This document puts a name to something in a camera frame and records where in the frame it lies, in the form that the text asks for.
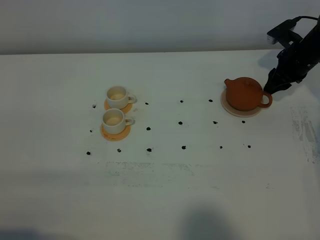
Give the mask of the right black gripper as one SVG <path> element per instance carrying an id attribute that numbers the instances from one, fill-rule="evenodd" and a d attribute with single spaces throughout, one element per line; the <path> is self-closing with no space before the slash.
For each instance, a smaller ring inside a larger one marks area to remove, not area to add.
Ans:
<path id="1" fill-rule="evenodd" d="M 292 86 L 291 83 L 301 82 L 317 64 L 318 38 L 305 37 L 279 55 L 277 68 L 269 72 L 263 90 L 271 95 L 285 91 Z"/>

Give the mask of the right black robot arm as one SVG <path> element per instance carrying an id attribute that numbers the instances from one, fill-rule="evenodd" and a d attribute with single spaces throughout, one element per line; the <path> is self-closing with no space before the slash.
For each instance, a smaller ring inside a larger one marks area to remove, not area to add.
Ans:
<path id="1" fill-rule="evenodd" d="M 316 25 L 305 36 L 294 32 L 301 19 L 316 20 Z M 272 45 L 280 43 L 284 49 L 277 55 L 278 64 L 268 74 L 263 90 L 269 94 L 285 91 L 292 83 L 300 83 L 320 62 L 320 19 L 298 16 L 288 19 L 267 32 Z"/>

